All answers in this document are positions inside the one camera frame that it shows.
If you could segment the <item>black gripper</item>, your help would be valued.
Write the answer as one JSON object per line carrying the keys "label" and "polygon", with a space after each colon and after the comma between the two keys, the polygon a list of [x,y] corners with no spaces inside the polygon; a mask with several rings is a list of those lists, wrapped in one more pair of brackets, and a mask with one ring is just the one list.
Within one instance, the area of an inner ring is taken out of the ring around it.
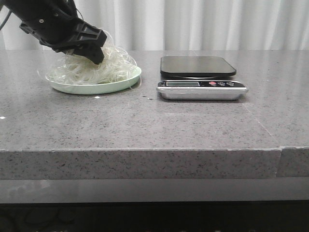
{"label": "black gripper", "polygon": [[72,0],[6,0],[4,6],[20,20],[20,28],[55,52],[83,56],[99,65],[107,40],[103,30],[78,17]]}

